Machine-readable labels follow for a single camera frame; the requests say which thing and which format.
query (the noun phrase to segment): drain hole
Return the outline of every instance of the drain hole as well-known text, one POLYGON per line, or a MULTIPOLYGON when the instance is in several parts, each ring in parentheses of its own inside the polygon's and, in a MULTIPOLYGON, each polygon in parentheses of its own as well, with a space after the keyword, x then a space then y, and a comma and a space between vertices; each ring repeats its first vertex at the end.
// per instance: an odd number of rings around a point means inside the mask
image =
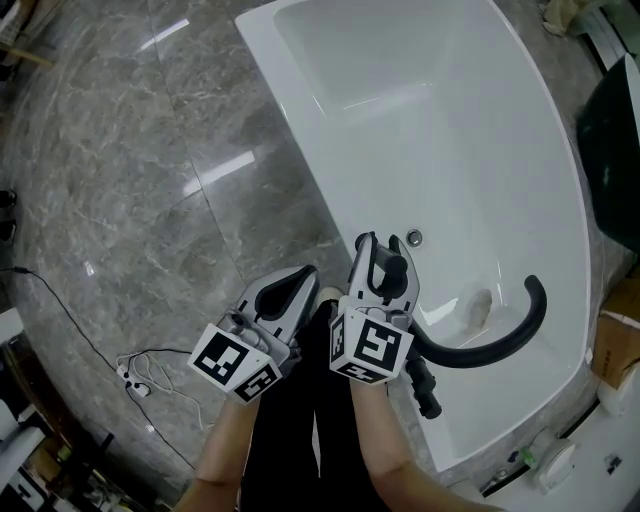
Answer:
POLYGON ((418 247, 422 243, 422 233, 417 229, 411 229, 407 233, 407 243, 411 247, 418 247))

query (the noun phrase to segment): black pants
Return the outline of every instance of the black pants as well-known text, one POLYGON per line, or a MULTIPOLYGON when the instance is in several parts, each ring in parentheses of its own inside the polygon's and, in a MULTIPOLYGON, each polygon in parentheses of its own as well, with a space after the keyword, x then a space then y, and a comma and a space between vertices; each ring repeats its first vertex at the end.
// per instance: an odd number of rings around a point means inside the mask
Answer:
POLYGON ((241 512, 386 511, 362 460, 349 380, 329 370, 332 305, 298 334, 302 361, 261 398, 241 512), (311 446, 314 412, 320 474, 311 446))

